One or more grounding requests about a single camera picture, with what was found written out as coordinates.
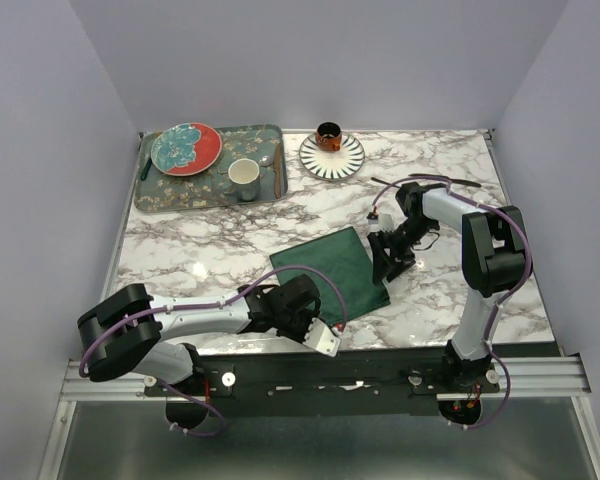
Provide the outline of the dark green cloth napkin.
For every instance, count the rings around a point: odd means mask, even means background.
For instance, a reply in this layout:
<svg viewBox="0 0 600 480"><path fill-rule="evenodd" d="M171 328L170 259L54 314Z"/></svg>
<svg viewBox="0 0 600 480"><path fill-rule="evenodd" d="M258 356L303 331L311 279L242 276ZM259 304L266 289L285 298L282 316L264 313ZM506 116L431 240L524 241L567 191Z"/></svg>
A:
<svg viewBox="0 0 600 480"><path fill-rule="evenodd" d="M347 309L347 318L354 320L390 304L384 285L372 281L372 262L352 227L280 250L270 256L270 262L275 269L311 267L336 285L339 294L315 272L308 273L320 291L320 315L328 325L342 322L342 306Z"/></svg>

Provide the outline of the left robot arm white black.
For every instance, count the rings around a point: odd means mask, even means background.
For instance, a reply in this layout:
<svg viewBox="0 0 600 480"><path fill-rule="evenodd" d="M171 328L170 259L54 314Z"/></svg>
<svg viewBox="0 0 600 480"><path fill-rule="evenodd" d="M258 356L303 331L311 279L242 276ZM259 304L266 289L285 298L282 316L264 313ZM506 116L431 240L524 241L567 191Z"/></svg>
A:
<svg viewBox="0 0 600 480"><path fill-rule="evenodd" d="M131 284L83 314L78 331L84 349L79 374L93 382L130 372L166 381L181 395L202 380L193 347L176 339L206 333L269 330L316 352L335 355L339 340L320 318L320 292L307 275L281 284L242 286L217 297L150 295Z"/></svg>

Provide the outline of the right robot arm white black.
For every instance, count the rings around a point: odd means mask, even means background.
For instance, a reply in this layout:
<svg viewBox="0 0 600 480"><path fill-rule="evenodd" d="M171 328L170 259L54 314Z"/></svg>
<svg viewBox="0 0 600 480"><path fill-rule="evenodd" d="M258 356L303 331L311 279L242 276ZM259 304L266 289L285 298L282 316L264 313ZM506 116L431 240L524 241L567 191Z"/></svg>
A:
<svg viewBox="0 0 600 480"><path fill-rule="evenodd" d="M468 285L460 324L448 342L440 379L460 392L476 380L475 367L493 358L491 342L501 310L532 273L533 260L520 210L491 207L464 197L453 182L431 175L388 184L405 220L397 227L381 214L375 197L367 221L375 227L367 240L372 252L372 280L391 282L415 264L416 247L442 225L461 239L461 268Z"/></svg>

